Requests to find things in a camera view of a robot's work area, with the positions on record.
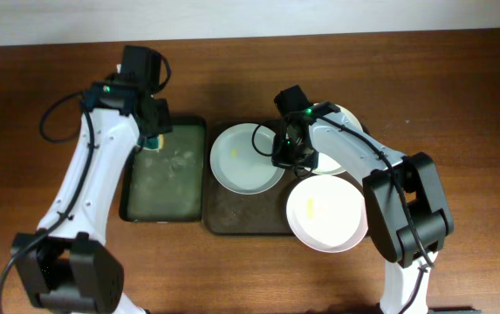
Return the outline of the cream white plate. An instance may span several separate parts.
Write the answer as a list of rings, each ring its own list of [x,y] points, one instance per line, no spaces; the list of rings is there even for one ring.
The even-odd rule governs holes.
[[[342,113],[346,115],[346,117],[353,126],[357,127],[360,131],[364,130],[363,126],[360,124],[359,120],[353,113],[351,113],[343,106],[338,105],[338,108]],[[332,158],[330,158],[325,154],[319,153],[318,165],[312,172],[314,174],[322,174],[322,175],[337,175],[337,174],[342,174],[345,171],[346,170],[337,161],[333,160]]]

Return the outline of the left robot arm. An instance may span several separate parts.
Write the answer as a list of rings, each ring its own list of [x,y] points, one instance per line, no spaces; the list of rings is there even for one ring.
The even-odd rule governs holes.
[[[36,308],[54,313],[142,313],[124,293],[125,271],[106,248],[109,209],[123,167],[141,140],[171,131],[162,83],[96,82],[78,92],[79,139],[54,203],[33,234],[11,247]]]

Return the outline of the pale blue-white plate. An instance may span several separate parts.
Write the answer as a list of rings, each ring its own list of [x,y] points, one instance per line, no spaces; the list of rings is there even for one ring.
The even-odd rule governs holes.
[[[241,123],[228,127],[215,139],[210,150],[209,164],[212,174],[229,191],[240,195],[261,194],[274,187],[284,170],[272,165],[275,133],[256,123]]]

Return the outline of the green and yellow sponge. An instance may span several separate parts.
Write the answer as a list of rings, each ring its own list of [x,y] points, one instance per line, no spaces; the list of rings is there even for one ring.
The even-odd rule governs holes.
[[[142,141],[142,149],[148,151],[159,151],[164,146],[164,136],[159,134],[151,138],[145,138]]]

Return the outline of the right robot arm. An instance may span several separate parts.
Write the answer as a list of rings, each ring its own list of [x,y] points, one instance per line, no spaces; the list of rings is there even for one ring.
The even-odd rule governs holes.
[[[277,148],[289,160],[322,153],[361,182],[368,232],[385,259],[382,313],[427,313],[428,281],[438,252],[454,231],[434,161],[385,147],[352,125],[333,103],[276,103]]]

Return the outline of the white plate with yellow stain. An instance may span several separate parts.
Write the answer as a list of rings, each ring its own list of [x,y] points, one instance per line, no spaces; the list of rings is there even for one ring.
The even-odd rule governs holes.
[[[297,239],[324,253],[352,249],[368,231],[364,196],[336,176],[316,175],[298,183],[288,196],[285,212]]]

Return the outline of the brown serving tray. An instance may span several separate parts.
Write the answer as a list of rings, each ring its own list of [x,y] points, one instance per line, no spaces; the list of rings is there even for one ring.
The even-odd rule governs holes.
[[[210,150],[218,135],[230,126],[256,121],[222,122],[211,128]],[[270,120],[263,126],[274,133],[279,123]],[[301,182],[291,170],[284,170],[280,181],[256,195],[240,195],[223,187],[212,174],[208,161],[204,187],[202,219],[209,231],[219,236],[291,236],[285,206],[292,189]]]

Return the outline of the dark green water tray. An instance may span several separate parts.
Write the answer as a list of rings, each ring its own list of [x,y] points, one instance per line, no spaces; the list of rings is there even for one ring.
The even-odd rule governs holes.
[[[196,222],[202,216],[207,124],[200,116],[172,119],[159,151],[141,139],[124,170],[120,218],[126,222]]]

